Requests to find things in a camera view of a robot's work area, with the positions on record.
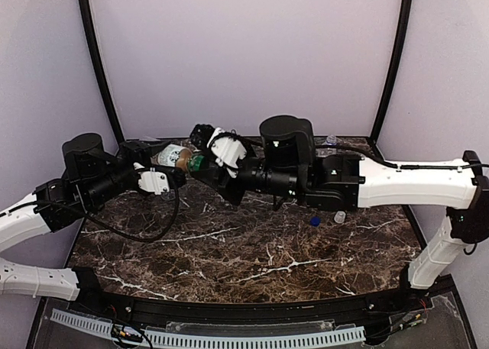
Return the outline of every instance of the brown marble surface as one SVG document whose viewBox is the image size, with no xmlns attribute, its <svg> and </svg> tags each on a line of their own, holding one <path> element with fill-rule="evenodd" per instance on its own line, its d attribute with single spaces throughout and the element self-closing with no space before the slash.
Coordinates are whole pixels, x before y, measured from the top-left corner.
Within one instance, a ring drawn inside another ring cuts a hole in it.
<svg viewBox="0 0 489 349">
<path fill-rule="evenodd" d="M 362 138 L 342 143 L 368 149 Z M 272 212 L 271 196 L 251 192 L 234 207 L 192 179 L 180 189 L 180 200 L 175 225 L 152 244 L 87 222 L 69 265 L 93 267 L 104 290 L 130 296 L 296 302 L 394 288 L 400 270 L 419 253 L 398 205 L 359 209 L 338 225 L 334 212 L 295 202 Z M 166 224 L 172 207 L 160 196 L 126 192 L 108 202 L 98 218 L 147 237 Z M 317 228 L 309 225 L 313 216 L 322 220 Z"/>
</svg>

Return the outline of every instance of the white perforated rail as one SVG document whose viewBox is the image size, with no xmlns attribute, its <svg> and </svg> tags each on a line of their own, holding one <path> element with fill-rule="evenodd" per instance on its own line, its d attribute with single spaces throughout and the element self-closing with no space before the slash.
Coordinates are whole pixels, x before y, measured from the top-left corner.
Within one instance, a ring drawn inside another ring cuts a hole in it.
<svg viewBox="0 0 489 349">
<path fill-rule="evenodd" d="M 84 317 L 70 312 L 53 309 L 51 320 L 78 331 L 111 340 L 112 323 L 105 319 Z M 195 336 L 171 334 L 162 331 L 145 330 L 156 348 L 199 348 L 199 349 L 313 349 L 334 347 L 342 344 L 362 342 L 365 340 L 364 328 L 347 328 L 342 330 L 287 336 L 270 336 L 261 338 L 226 338 L 213 336 Z M 149 347 L 143 341 L 141 346 Z"/>
</svg>

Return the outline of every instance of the black pole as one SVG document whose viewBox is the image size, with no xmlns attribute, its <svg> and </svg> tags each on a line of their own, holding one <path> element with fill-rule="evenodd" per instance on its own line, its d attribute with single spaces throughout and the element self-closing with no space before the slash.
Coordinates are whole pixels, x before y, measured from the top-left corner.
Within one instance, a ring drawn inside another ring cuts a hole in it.
<svg viewBox="0 0 489 349">
<path fill-rule="evenodd" d="M 404 40 L 406 39 L 407 22 L 410 19 L 411 1 L 412 0 L 402 0 L 401 2 L 399 21 L 397 22 L 396 39 L 394 40 L 392 56 L 390 57 L 389 70 L 387 71 L 387 78 L 385 79 L 381 103 L 379 104 L 377 116 L 375 117 L 374 126 L 370 135 L 370 138 L 374 143 L 378 141 L 379 135 L 381 134 L 387 108 L 389 107 L 390 97 L 392 96 L 394 83 L 396 82 L 400 57 L 403 53 Z"/>
<path fill-rule="evenodd" d="M 93 70 L 99 84 L 100 95 L 104 102 L 105 111 L 107 112 L 112 132 L 115 139 L 120 144 L 125 141 L 122 133 L 121 123 L 115 112 L 114 102 L 108 89 L 107 78 L 105 77 L 104 66 L 102 65 L 102 58 L 100 57 L 99 45 L 97 44 L 97 37 L 95 34 L 95 28 L 93 27 L 92 12 L 90 11 L 89 0 L 78 0 L 79 11 L 82 15 L 83 28 L 85 29 L 86 43 L 89 47 L 90 57 L 92 58 Z"/>
</svg>

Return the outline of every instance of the blue object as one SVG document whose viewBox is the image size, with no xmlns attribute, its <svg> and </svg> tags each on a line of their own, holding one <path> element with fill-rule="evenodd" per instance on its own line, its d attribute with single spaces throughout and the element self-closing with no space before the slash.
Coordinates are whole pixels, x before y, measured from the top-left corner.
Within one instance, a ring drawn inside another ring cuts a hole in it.
<svg viewBox="0 0 489 349">
<path fill-rule="evenodd" d="M 320 217 L 312 217 L 310 223 L 313 227 L 317 227 L 321 223 L 321 218 Z"/>
</svg>

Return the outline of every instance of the gray wall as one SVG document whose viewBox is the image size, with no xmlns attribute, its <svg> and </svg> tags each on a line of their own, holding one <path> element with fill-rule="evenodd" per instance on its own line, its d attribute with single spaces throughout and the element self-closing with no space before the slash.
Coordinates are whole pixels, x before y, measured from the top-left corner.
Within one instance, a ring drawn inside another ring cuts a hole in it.
<svg viewBox="0 0 489 349">
<path fill-rule="evenodd" d="M 0 0 L 0 210 L 63 172 L 61 144 L 95 131 L 115 148 L 92 72 L 76 0 Z M 2 254 L 61 267 L 77 226 Z M 0 296 L 1 349 L 25 347 L 37 308 Z"/>
<path fill-rule="evenodd" d="M 447 160 L 476 150 L 489 160 L 489 0 L 413 0 L 403 59 L 380 147 L 389 159 Z M 431 238 L 443 208 L 416 207 Z M 489 347 L 489 242 L 459 257 L 453 274 L 479 347 Z"/>
<path fill-rule="evenodd" d="M 92 0 L 128 137 L 196 122 L 257 134 L 266 117 L 369 134 L 400 0 Z"/>
</svg>

